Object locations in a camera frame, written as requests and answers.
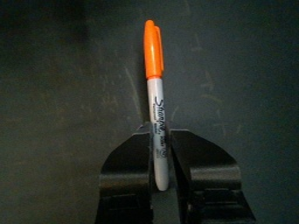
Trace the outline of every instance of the dark background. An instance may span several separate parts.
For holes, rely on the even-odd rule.
[[[108,153],[147,121],[145,23],[167,120],[238,160],[258,223],[299,220],[297,1],[3,1],[0,223],[92,223]]]

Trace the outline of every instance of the black clamp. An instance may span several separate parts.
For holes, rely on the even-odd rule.
[[[158,192],[155,187],[147,123],[103,165],[96,223],[257,223],[233,156],[189,130],[170,126],[170,189]]]

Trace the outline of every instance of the marker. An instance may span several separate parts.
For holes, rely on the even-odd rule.
[[[158,189],[169,187],[169,162],[165,142],[165,56],[161,29],[153,20],[145,24],[145,67],[153,124],[154,176]]]

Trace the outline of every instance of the white marker barrel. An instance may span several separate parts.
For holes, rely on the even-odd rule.
[[[169,162],[165,137],[165,91],[163,80],[150,79],[147,81],[150,116],[153,124],[153,146],[154,146],[154,174],[155,183],[161,191],[169,187]]]

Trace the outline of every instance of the marker cap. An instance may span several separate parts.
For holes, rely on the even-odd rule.
[[[147,79],[162,79],[165,70],[162,34],[153,20],[145,23],[145,67]]]

